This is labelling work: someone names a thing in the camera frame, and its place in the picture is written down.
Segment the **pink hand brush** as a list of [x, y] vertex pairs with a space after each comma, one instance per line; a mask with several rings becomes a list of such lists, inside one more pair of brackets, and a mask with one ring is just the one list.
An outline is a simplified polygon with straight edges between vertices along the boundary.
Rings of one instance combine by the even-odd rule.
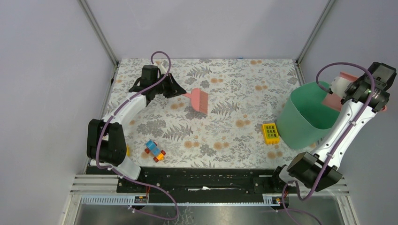
[[203, 114], [208, 114], [208, 94], [199, 88], [194, 88], [191, 92], [183, 94], [191, 100], [192, 108]]

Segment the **pink plastic dustpan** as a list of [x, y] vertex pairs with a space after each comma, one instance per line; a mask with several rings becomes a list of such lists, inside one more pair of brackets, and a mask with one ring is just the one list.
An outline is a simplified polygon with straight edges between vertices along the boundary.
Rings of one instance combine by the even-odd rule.
[[[341, 72], [340, 73], [340, 75], [339, 76], [351, 76], [351, 77], [354, 77], [354, 76], [352, 76], [352, 75], [350, 75], [350, 74], [347, 74], [347, 73], [344, 73], [344, 72]], [[322, 102], [324, 105], [326, 105], [326, 106], [328, 106], [328, 107], [330, 107], [330, 108], [333, 108], [333, 109], [335, 109], [335, 110], [337, 110], [337, 111], [340, 111], [341, 110], [341, 108], [342, 108], [342, 103], [341, 103], [341, 100], [342, 100], [343, 98], [340, 98], [339, 96], [337, 96], [336, 94], [333, 94], [332, 92], [331, 92], [331, 90], [329, 89], [329, 93], [327, 94], [327, 96], [325, 97], [325, 99], [324, 99], [324, 101]]]

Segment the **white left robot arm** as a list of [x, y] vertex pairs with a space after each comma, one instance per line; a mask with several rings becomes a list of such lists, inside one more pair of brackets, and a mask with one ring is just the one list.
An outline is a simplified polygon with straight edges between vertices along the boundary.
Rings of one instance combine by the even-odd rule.
[[124, 129], [128, 123], [157, 96], [173, 98], [186, 93], [161, 65], [145, 65], [125, 100], [102, 119], [92, 119], [88, 124], [88, 158], [100, 167], [114, 169], [129, 178], [128, 187], [135, 193], [145, 188], [140, 177], [140, 166], [127, 156]]

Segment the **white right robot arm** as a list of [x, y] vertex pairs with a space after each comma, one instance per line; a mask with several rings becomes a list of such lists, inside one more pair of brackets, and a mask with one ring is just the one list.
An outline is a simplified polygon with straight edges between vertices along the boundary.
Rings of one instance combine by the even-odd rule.
[[311, 152], [299, 153], [289, 165], [283, 165], [280, 172], [269, 180], [269, 187], [275, 193], [283, 192], [288, 185], [303, 184], [310, 193], [319, 192], [341, 180], [338, 171], [343, 156], [359, 131], [378, 112], [385, 108], [397, 70], [387, 64], [373, 62], [356, 78], [341, 73], [329, 87], [321, 87], [329, 95], [340, 98], [341, 109], [331, 131]]

